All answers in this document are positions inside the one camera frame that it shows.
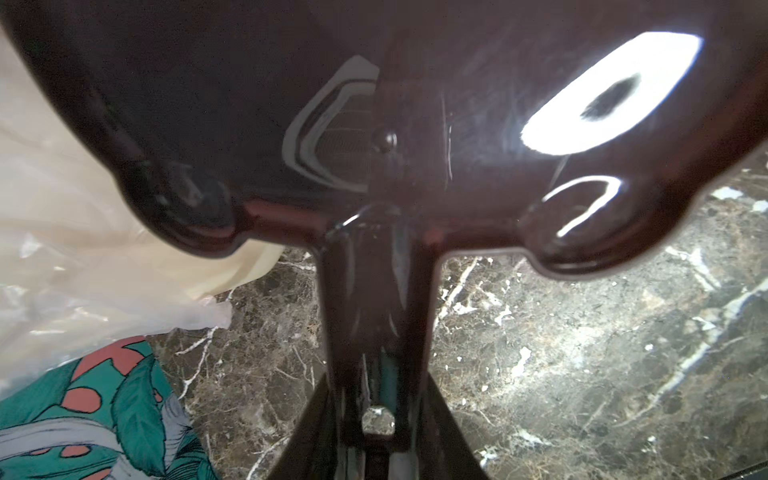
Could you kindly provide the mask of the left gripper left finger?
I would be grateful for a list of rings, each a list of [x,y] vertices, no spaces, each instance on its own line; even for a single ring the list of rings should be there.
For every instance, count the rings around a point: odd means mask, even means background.
[[[334,479],[336,414],[324,375],[268,479]]]

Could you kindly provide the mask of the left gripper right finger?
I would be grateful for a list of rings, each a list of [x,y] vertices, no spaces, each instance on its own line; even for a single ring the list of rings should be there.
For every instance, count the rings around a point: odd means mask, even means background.
[[[488,480],[431,375],[420,413],[419,478]]]

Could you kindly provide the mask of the cream trash bin with liner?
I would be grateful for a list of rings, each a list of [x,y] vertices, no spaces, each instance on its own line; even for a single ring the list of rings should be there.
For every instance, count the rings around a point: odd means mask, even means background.
[[[226,327],[217,294],[258,279],[282,247],[223,259],[149,232],[114,179],[1,42],[1,394],[116,340]]]

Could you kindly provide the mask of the dark brown dustpan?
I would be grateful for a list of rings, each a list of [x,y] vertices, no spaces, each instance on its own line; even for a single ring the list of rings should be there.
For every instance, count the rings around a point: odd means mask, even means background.
[[[5,1],[136,216],[317,262],[334,479],[420,479],[440,268],[593,276],[767,139],[763,1]]]

